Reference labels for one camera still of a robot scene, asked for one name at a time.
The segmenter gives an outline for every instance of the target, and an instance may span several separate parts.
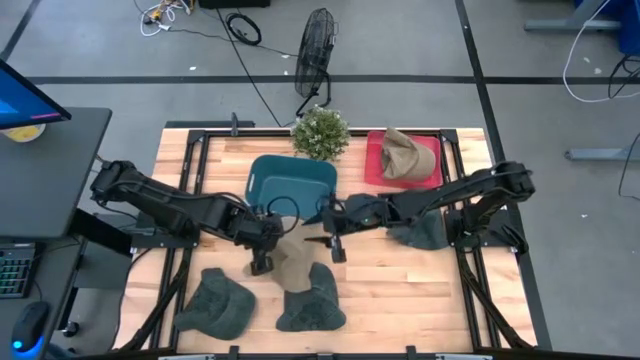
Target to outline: computer monitor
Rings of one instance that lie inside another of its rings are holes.
[[[71,119],[71,114],[0,60],[0,130]]]

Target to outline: potted plant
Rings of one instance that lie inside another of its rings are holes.
[[[349,124],[340,112],[316,105],[296,119],[291,137],[296,153],[315,160],[335,160],[349,144]]]

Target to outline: red cutting board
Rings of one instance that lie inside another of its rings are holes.
[[[411,140],[422,144],[436,156],[436,167],[433,174],[423,181],[387,180],[382,168],[382,143],[384,131],[369,131],[367,135],[367,159],[364,165],[364,182],[371,185],[398,187],[403,189],[433,189],[442,185],[442,167],[440,166],[440,141],[433,136],[409,135]]]

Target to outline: teal plastic tray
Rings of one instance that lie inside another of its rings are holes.
[[[300,217],[307,219],[317,213],[318,199],[335,192],[337,181],[336,168],[328,162],[263,155],[251,165],[245,198],[251,206],[261,205],[266,211],[271,200],[289,196],[298,204]],[[296,215],[295,206],[287,199],[276,200],[271,211]]]

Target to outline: beige cap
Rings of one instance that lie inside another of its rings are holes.
[[[394,128],[387,128],[384,134],[381,160],[383,176],[388,180],[422,181],[436,166],[431,149]]]
[[[282,226],[285,230],[291,228],[294,217],[283,217]],[[269,253],[273,260],[273,280],[284,290],[299,293],[311,289],[309,273],[313,265],[314,243],[304,241],[305,238],[324,234],[322,223],[302,226],[303,220],[298,221],[295,229],[280,240],[276,248]]]

